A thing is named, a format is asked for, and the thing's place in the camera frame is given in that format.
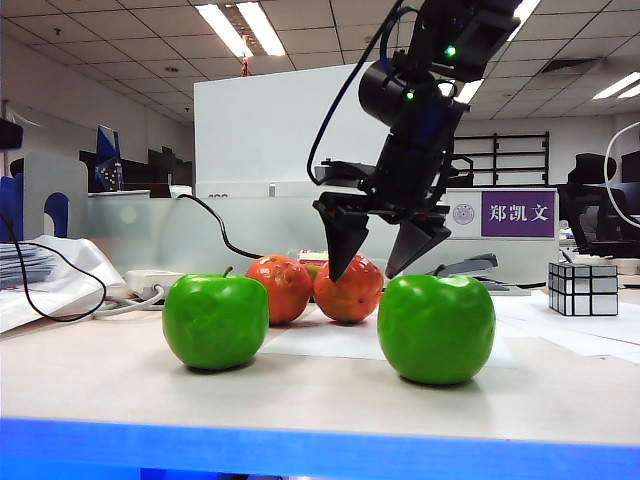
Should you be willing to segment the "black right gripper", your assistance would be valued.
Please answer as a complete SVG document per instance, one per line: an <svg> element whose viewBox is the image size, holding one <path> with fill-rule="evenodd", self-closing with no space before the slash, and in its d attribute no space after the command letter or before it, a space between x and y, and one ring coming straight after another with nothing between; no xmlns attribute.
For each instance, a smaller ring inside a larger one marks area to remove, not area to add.
<svg viewBox="0 0 640 480"><path fill-rule="evenodd" d="M323 222L329 260L329 278L337 282L368 235L369 215L400 228L387 261L385 275L394 278L414 261L446 240L446 207L438 202L446 190L450 155L385 140L374 165L327 162L327 183L352 188L352 193L324 192L313 202Z"/></svg>

